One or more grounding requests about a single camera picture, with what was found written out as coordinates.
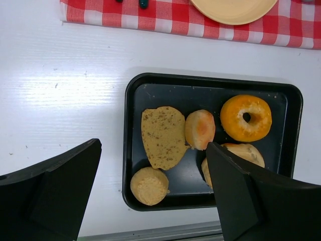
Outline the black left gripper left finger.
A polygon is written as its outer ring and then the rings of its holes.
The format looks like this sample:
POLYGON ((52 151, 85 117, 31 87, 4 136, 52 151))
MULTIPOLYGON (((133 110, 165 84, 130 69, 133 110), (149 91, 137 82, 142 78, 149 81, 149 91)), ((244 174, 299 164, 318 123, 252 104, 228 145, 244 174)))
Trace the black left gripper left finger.
POLYGON ((1 175, 1 240, 76 240, 102 144, 90 139, 58 156, 1 175))

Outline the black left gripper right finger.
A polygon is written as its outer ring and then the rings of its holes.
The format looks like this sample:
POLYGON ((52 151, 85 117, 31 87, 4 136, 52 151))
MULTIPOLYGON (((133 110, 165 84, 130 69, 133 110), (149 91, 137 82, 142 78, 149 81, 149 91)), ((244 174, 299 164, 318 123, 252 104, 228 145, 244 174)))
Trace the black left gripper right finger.
POLYGON ((320 240, 320 186, 206 149, 224 240, 320 240))

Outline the orange glazed donut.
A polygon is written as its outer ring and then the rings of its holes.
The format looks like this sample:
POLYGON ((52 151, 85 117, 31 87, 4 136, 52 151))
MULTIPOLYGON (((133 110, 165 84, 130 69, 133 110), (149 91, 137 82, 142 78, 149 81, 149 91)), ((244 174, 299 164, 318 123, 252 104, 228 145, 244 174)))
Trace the orange glazed donut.
POLYGON ((221 109, 220 120, 224 131, 239 142, 258 141, 272 126, 271 109, 266 101, 253 95, 236 95, 221 109))

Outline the small round bun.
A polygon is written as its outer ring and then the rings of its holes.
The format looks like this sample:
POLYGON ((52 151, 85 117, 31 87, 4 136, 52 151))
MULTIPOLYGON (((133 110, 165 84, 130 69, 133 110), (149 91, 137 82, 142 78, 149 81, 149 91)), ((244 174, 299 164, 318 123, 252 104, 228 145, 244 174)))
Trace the small round bun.
POLYGON ((188 115, 185 123, 187 143, 197 150, 205 150, 215 136, 216 125, 213 115, 207 110, 197 110, 188 115))

